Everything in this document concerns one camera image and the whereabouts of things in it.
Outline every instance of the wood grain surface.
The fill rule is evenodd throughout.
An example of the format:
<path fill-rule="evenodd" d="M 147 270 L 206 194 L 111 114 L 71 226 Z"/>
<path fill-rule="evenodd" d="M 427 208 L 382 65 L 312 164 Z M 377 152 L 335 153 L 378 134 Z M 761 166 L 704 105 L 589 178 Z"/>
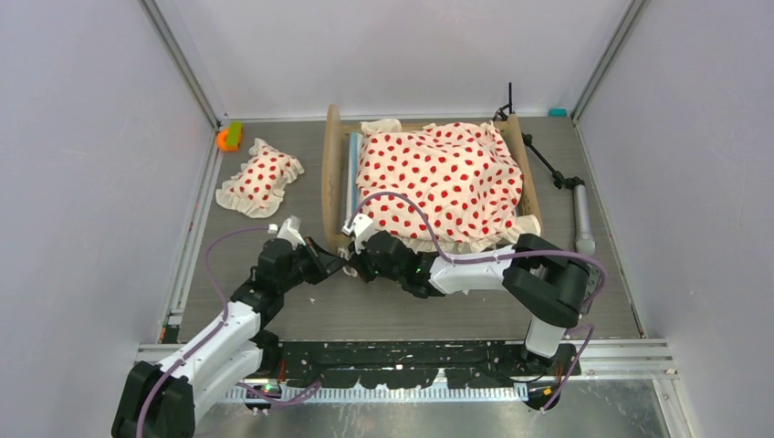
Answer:
<path fill-rule="evenodd" d="M 590 182 L 581 144 L 570 120 L 522 118 L 518 121 L 524 132 L 533 134 L 535 146 L 565 176 L 578 175 L 589 182 L 596 257 L 608 267 L 611 277 L 584 322 L 596 325 L 595 338 L 639 338 L 596 190 Z M 218 187 L 239 171 L 239 164 L 246 161 L 247 149 L 255 137 L 295 155 L 306 172 L 286 187 L 284 202 L 267 219 L 250 219 L 224 209 L 213 200 L 183 315 L 181 341 L 192 338 L 220 310 L 219 298 L 202 260 L 205 248 L 217 236 L 257 224 L 280 224 L 294 214 L 302 220 L 302 234 L 325 242 L 320 190 L 325 121 L 250 123 L 244 129 L 240 151 L 224 155 Z M 572 191 L 554 188 L 549 171 L 531 152 L 528 156 L 543 216 L 543 237 L 557 246 L 572 249 Z M 227 294 L 247 279 L 249 267 L 256 263 L 267 239 L 267 235 L 258 233 L 240 235 L 224 241 L 213 251 L 211 265 Z M 530 316 L 512 296 L 502 292 L 472 291 L 467 296 L 460 293 L 422 300 L 390 281 L 379 279 L 364 284 L 339 272 L 317 286 L 302 285 L 288 292 L 285 307 L 267 329 L 284 340 L 523 339 Z"/>

